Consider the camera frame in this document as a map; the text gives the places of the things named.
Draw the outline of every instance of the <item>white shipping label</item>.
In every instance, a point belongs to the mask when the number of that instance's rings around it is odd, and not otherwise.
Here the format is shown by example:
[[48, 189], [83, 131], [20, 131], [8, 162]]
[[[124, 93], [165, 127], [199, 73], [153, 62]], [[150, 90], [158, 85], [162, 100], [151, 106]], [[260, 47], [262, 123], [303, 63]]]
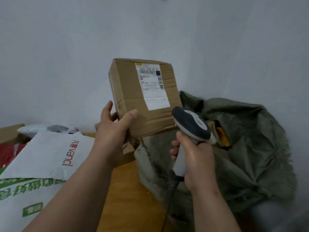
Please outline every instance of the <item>white shipping label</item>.
[[139, 83], [149, 111], [170, 107], [159, 64], [135, 63]]

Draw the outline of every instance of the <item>person's left hand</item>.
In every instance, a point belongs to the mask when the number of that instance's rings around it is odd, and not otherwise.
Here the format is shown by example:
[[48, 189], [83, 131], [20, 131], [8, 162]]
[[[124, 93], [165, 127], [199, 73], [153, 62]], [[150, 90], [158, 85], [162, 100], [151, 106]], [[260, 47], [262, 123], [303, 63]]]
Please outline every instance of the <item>person's left hand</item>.
[[111, 115], [112, 107], [113, 102], [109, 101], [102, 110], [91, 154], [103, 157], [114, 167], [121, 160], [126, 132], [137, 117], [137, 110], [127, 112], [120, 121], [114, 122], [118, 116], [117, 113]]

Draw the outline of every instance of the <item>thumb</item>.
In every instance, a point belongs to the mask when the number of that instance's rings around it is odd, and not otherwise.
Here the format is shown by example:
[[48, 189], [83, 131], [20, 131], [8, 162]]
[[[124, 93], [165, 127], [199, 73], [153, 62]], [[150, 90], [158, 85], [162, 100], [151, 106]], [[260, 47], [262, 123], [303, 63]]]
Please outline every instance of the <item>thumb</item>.
[[126, 131], [131, 126], [136, 117], [137, 117], [137, 109], [134, 109], [132, 111], [127, 112], [118, 122], [118, 124], [124, 131]]
[[183, 132], [177, 131], [176, 136], [186, 153], [191, 152], [192, 150], [196, 148], [196, 145]]

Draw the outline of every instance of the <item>black cable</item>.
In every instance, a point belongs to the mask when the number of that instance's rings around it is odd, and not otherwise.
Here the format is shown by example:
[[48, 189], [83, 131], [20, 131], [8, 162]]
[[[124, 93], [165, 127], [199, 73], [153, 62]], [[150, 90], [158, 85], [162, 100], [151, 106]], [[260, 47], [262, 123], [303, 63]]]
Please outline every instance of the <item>black cable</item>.
[[168, 209], [167, 209], [167, 211], [166, 211], [166, 215], [165, 215], [165, 218], [164, 218], [164, 222], [163, 222], [163, 226], [162, 226], [161, 232], [164, 231], [164, 226], [165, 226], [165, 223], [166, 223], [166, 219], [168, 218], [168, 211], [170, 210], [170, 206], [171, 206], [171, 199], [172, 199], [172, 197], [173, 197], [173, 194], [174, 194], [174, 192], [175, 192], [177, 186], [179, 185], [179, 182], [180, 182], [180, 181], [179, 181], [178, 179], [176, 179], [176, 180], [174, 181], [174, 185], [173, 185], [173, 188], [172, 188], [172, 192], [171, 192], [170, 198], [169, 198], [169, 200], [168, 200]]

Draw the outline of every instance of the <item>fingernail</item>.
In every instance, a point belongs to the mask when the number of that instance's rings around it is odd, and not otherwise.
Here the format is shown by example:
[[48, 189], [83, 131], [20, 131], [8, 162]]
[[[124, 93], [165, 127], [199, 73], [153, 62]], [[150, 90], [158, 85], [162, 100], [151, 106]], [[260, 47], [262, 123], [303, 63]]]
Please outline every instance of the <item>fingernail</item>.
[[134, 115], [134, 117], [137, 117], [137, 109], [134, 109], [134, 110], [132, 110], [132, 111], [130, 111], [130, 113], [132, 114], [132, 115]]

